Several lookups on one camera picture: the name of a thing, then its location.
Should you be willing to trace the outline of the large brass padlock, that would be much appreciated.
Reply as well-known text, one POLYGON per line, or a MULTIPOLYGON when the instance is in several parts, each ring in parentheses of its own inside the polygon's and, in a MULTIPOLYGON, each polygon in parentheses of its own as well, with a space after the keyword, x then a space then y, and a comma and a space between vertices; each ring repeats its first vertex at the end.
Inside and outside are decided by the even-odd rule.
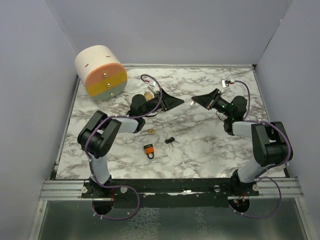
POLYGON ((150 101, 153 98, 153 94, 151 92, 145 92, 144 93, 144 97, 146 99, 146 101, 150 101))

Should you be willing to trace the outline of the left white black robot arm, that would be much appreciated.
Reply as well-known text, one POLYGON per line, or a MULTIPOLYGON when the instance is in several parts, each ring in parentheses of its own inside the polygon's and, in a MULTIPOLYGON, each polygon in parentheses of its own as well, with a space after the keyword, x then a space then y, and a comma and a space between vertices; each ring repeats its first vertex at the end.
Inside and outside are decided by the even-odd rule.
POLYGON ((111 178, 107 153, 117 134, 136 134, 146 124, 145 117, 157 111, 169 111, 184 102, 161 89, 151 100, 146 100, 142 94, 134 95, 127 115, 108 116, 100 110, 93 114, 80 131, 77 142, 88 157, 90 178, 95 182, 93 191, 97 196, 106 197, 111 190, 107 182, 111 178))

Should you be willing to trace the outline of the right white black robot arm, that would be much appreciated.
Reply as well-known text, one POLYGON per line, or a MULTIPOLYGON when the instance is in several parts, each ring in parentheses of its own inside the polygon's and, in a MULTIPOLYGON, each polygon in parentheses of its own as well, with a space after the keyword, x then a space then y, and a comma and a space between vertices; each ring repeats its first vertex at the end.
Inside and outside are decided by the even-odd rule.
POLYGON ((252 141, 252 159, 232 174, 229 189, 234 195, 242 195, 248 184, 254 183, 259 176, 292 159, 293 150, 282 122, 245 120, 248 104, 245 97, 237 95, 228 102, 216 88, 191 99, 207 110, 215 109, 225 115, 223 127, 228 135, 247 137, 252 141))

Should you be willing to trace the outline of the small brass padlock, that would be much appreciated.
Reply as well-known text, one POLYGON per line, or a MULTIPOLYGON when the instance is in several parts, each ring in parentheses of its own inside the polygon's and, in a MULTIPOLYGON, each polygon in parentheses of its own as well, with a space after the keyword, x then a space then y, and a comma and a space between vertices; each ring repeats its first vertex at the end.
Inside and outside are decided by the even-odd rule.
POLYGON ((148 130, 144 130, 140 132, 141 136, 153 135, 155 130, 153 128, 149 128, 148 130))

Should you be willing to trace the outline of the black head key bunch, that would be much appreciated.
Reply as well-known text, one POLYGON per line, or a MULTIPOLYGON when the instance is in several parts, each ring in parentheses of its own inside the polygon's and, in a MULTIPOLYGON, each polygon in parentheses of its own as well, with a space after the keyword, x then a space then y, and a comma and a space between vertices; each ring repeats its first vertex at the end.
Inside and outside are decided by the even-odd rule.
POLYGON ((174 143, 178 143, 179 144, 179 142, 174 137, 169 137, 164 142, 168 145, 169 148, 173 148, 174 147, 174 143))

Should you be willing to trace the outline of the orange black padlock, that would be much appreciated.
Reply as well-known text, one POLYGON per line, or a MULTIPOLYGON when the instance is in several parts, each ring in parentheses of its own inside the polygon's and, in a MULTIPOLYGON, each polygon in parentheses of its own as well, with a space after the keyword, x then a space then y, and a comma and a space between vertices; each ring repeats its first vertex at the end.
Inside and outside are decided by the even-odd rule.
POLYGON ((144 145, 143 149, 144 149, 144 152, 147 155, 148 159, 152 160, 155 157, 155 155, 154 155, 155 150, 154 150, 153 144, 144 145))

